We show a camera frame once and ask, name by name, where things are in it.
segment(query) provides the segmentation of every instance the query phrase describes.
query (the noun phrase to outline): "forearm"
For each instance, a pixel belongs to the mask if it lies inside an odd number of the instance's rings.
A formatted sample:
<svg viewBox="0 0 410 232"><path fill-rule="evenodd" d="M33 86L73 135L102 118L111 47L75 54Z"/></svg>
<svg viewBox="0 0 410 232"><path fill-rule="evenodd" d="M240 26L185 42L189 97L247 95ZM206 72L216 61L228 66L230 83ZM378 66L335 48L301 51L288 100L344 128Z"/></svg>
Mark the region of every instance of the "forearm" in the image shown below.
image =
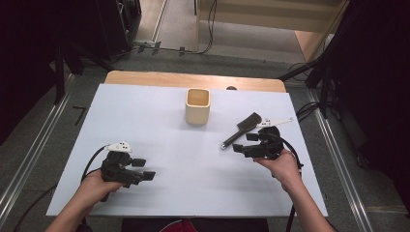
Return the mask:
<svg viewBox="0 0 410 232"><path fill-rule="evenodd" d="M302 182L290 188L289 196L304 231L334 231Z"/></svg>
<svg viewBox="0 0 410 232"><path fill-rule="evenodd" d="M75 231L88 212L82 207L67 204L57 218L48 226L46 232L72 232Z"/></svg>

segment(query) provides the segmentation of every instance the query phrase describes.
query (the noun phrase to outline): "white table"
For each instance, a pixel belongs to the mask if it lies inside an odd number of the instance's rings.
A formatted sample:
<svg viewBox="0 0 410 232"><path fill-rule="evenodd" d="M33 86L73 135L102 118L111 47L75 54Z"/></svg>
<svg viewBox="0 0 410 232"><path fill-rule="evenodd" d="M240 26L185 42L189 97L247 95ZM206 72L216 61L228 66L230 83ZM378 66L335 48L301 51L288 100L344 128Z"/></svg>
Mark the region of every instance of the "white table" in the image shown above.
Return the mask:
<svg viewBox="0 0 410 232"><path fill-rule="evenodd" d="M133 158L147 160L136 171L156 171L152 182L121 188L99 203L91 215L108 217L288 216L291 201L270 172L220 144L252 112L270 119L296 119L286 93L211 89L208 124L185 123L187 88L102 84L75 142L48 208L56 216L77 189L84 167L101 146L128 141ZM327 211L297 120L278 126L298 152L303 179L319 209ZM250 145L243 136L236 143ZM101 166L102 152L90 170Z"/></svg>

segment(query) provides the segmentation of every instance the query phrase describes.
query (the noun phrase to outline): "wire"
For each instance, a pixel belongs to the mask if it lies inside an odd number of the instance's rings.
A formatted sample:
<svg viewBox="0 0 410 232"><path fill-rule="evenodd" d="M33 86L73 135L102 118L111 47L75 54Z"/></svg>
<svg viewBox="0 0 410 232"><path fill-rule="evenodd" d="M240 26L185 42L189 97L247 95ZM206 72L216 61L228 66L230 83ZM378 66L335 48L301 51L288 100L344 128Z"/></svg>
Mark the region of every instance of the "wire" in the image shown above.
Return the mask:
<svg viewBox="0 0 410 232"><path fill-rule="evenodd" d="M88 168L90 168L90 165L91 165L91 163L93 162L93 160L96 158L96 156L105 148L106 146L103 146L103 147L101 147L91 158L90 158L90 160L88 161L88 163L87 163L87 166L85 167L85 169L84 169L84 172L82 173L82 177L81 177L81 182L82 181L84 181L84 179L87 177L87 171L88 171Z"/></svg>
<svg viewBox="0 0 410 232"><path fill-rule="evenodd" d="M294 66L297 66L297 65L306 65L306 64L307 64L307 63L295 63L295 64L291 65L291 66L289 67L289 69L287 69L287 71L290 72L290 70L291 70ZM296 78L295 76L292 76L292 78L293 78L294 80L297 80L297 81L304 81L304 80L302 80L302 79Z"/></svg>
<svg viewBox="0 0 410 232"><path fill-rule="evenodd" d="M49 194L50 192L52 192L55 188L57 187L57 184L55 184L54 186L50 187L49 189L47 189L45 192L43 192L42 195L39 196L39 198L37 198L28 208L27 210L24 212L24 214L21 216L20 220L18 221L17 225L15 226L15 229L13 230L14 232L17 232L20 230L20 226L21 223L24 221L25 217L28 215L28 213L34 208L34 206L40 201L42 200L47 194Z"/></svg>
<svg viewBox="0 0 410 232"><path fill-rule="evenodd" d="M123 52L123 53L120 53L118 55L130 54L132 52L139 51L141 48L143 48L143 49L152 49L152 50L178 51L178 52L183 52L184 54L205 54L205 53L207 53L208 51L211 50L212 44L214 42L214 23L215 23L215 15L217 13L217 4L218 4L217 0L214 0L214 3L212 4L211 9L210 9L209 14L208 14L208 30L209 30L210 40L208 42L208 46L203 51L198 52L198 51L181 50L181 49L174 49L174 48L134 46L130 51Z"/></svg>
<svg viewBox="0 0 410 232"><path fill-rule="evenodd" d="M208 46L205 48L205 50L203 50L201 52L198 52L198 54L205 54L206 52L208 52L212 48L212 43L214 41L214 22L215 22L215 15L217 13L217 4L218 4L218 2L217 2L217 0L215 0L214 3L212 4L211 10L209 11L209 14L208 14L208 30L209 30L209 36L210 36ZM212 24L211 24L210 20L211 20L212 9L214 9L214 15L213 15Z"/></svg>

